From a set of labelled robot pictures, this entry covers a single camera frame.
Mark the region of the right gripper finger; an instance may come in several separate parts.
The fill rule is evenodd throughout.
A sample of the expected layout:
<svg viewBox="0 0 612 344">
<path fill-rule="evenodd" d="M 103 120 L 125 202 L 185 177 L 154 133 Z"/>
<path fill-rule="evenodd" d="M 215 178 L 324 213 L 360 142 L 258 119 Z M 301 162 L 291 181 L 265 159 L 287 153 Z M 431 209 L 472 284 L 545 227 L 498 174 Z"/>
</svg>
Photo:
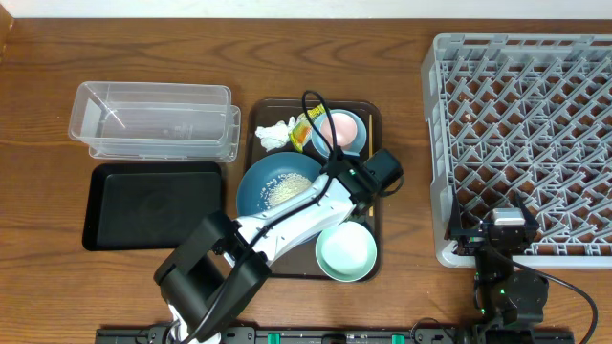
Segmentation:
<svg viewBox="0 0 612 344">
<path fill-rule="evenodd" d="M 523 216 L 526 229 L 528 231 L 537 232 L 539 230 L 539 222 L 523 203 L 522 198 L 518 193 L 514 195 L 514 204 L 520 210 Z"/>
<path fill-rule="evenodd" d="M 446 229 L 445 239 L 457 239 L 462 235 L 461 209 L 458 202 L 457 194 L 452 192 L 451 212 Z"/>
</svg>

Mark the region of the light blue small bowl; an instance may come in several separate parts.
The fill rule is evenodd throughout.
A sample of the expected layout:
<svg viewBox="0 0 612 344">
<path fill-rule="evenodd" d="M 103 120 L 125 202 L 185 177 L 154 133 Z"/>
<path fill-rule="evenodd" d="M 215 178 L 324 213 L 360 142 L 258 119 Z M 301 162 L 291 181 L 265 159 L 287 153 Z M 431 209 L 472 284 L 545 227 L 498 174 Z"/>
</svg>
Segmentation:
<svg viewBox="0 0 612 344">
<path fill-rule="evenodd" d="M 357 133 L 357 137 L 355 138 L 353 143 L 348 148 L 341 148 L 341 147 L 340 148 L 341 148 L 341 150 L 343 151 L 343 153 L 345 155 L 358 157 L 360 155 L 360 153 L 361 153 L 361 150 L 365 146 L 366 139 L 367 139 L 367 130 L 366 130 L 366 127 L 365 127 L 364 123 L 362 122 L 362 120 L 355 113 L 347 111 L 347 110 L 333 109 L 333 110 L 330 111 L 330 113 L 331 113 L 331 115 L 332 115 L 332 113 L 344 113 L 346 115 L 349 115 L 349 116 L 351 116 L 353 118 L 353 120 L 357 124 L 358 133 Z M 323 120 L 325 118 L 327 118 L 326 114 L 321 115 L 315 121 L 315 127 L 316 127 L 316 129 L 318 131 L 319 131 L 320 124 L 323 122 Z M 318 151 L 318 153 L 325 160 L 327 160 L 329 155 L 330 155 L 330 150 L 329 150 L 329 148 L 326 145 L 324 140 L 325 140 L 325 137 L 321 137 L 315 131 L 312 132 L 311 141 L 313 142 L 313 146 Z"/>
</svg>

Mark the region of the pink cup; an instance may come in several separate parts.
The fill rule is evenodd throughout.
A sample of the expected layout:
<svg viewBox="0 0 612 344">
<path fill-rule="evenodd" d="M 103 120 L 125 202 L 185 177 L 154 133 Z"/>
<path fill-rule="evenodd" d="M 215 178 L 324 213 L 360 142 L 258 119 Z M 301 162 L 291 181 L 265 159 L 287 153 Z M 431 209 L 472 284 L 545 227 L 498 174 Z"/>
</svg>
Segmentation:
<svg viewBox="0 0 612 344">
<path fill-rule="evenodd" d="M 344 113 L 332 113 L 332 120 L 335 125 L 335 130 L 331 128 L 330 120 L 325 118 L 320 124 L 320 133 L 330 144 L 333 143 L 333 133 L 335 133 L 337 145 L 341 148 L 348 148 L 357 137 L 357 124 L 351 116 Z"/>
</svg>

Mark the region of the mint green bowl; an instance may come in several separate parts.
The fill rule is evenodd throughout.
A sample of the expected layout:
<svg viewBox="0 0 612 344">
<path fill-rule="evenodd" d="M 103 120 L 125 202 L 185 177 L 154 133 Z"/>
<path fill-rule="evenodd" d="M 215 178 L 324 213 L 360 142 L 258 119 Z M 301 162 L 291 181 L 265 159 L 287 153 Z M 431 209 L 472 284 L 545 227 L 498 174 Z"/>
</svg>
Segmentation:
<svg viewBox="0 0 612 344">
<path fill-rule="evenodd" d="M 352 283 L 370 273 L 378 258 L 373 234 L 367 226 L 344 222 L 324 229 L 317 237 L 317 263 L 330 278 Z"/>
</svg>

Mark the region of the pile of white rice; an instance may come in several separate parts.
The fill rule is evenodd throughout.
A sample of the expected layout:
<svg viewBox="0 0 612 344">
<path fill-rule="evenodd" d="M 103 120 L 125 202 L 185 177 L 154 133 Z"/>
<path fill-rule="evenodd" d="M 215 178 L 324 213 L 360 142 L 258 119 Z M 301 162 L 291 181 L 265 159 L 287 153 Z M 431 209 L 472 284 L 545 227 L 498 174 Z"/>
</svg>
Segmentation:
<svg viewBox="0 0 612 344">
<path fill-rule="evenodd" d="M 312 182 L 298 173 L 283 173 L 266 182 L 261 189 L 262 207 L 267 210 L 305 191 Z"/>
</svg>

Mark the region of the dark blue plate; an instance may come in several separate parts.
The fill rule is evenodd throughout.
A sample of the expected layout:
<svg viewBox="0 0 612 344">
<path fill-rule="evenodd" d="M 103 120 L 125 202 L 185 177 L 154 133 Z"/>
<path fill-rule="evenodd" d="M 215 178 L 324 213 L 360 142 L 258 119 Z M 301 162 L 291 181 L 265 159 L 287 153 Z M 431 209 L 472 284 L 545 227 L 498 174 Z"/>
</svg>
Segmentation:
<svg viewBox="0 0 612 344">
<path fill-rule="evenodd" d="M 237 191 L 238 216 L 251 216 L 265 210 L 260 192 L 264 184 L 283 173 L 298 173 L 312 183 L 319 176 L 321 164 L 305 155 L 294 152 L 271 154 L 256 162 L 244 175 Z"/>
</svg>

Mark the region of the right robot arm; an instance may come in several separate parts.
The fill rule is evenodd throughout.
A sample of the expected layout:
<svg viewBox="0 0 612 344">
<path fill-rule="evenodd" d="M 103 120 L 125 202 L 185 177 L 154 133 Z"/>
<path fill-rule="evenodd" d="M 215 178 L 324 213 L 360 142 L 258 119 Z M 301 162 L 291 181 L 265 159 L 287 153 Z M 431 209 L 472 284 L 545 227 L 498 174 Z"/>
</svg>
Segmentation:
<svg viewBox="0 0 612 344">
<path fill-rule="evenodd" d="M 445 234 L 457 242 L 457 254 L 475 261 L 473 302 L 481 322 L 459 330 L 456 343 L 534 343 L 533 326 L 543 321 L 549 282 L 519 268 L 513 260 L 533 241 L 539 229 L 536 217 L 519 198 L 510 208 L 496 208 L 487 221 L 462 227 L 457 198 Z"/>
</svg>

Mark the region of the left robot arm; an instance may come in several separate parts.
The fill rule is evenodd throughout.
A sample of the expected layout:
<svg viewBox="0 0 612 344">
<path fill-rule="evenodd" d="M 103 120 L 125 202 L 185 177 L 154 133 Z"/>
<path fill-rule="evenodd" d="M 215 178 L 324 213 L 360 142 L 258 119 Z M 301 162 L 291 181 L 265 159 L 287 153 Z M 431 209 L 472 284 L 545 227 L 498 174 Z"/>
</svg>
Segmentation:
<svg viewBox="0 0 612 344">
<path fill-rule="evenodd" d="M 173 313 L 175 343 L 219 335 L 271 276 L 273 262 L 322 230 L 365 213 L 403 182 L 386 149 L 367 161 L 337 155 L 305 191 L 269 210 L 231 219 L 207 215 L 158 267 L 154 280 Z"/>
</svg>

